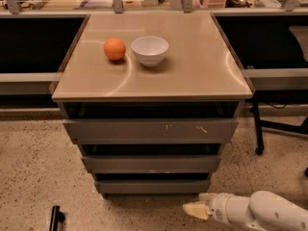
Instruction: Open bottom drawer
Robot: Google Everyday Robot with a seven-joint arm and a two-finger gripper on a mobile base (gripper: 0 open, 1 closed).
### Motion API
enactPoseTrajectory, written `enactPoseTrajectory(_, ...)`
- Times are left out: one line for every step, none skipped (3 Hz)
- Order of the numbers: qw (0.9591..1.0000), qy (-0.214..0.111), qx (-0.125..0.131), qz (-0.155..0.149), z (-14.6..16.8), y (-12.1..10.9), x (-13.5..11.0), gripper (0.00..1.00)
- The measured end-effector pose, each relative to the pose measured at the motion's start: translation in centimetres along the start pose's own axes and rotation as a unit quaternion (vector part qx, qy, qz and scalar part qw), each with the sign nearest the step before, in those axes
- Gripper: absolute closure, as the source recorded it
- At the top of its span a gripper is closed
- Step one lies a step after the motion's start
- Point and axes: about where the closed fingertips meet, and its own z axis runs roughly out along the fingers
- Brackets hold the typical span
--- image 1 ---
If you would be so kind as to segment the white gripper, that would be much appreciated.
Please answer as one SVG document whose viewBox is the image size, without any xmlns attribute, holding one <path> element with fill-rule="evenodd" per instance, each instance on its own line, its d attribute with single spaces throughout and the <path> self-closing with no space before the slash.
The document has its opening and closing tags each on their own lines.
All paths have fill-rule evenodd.
<svg viewBox="0 0 308 231">
<path fill-rule="evenodd" d="M 190 202 L 183 205 L 184 212 L 192 217 L 200 219 L 208 219 L 212 213 L 214 220 L 221 222 L 226 225 L 230 225 L 231 222 L 227 216 L 227 203 L 232 193 L 212 193 L 212 192 L 201 192 L 198 195 L 200 201 Z M 204 201 L 210 201 L 209 207 Z"/>
</svg>

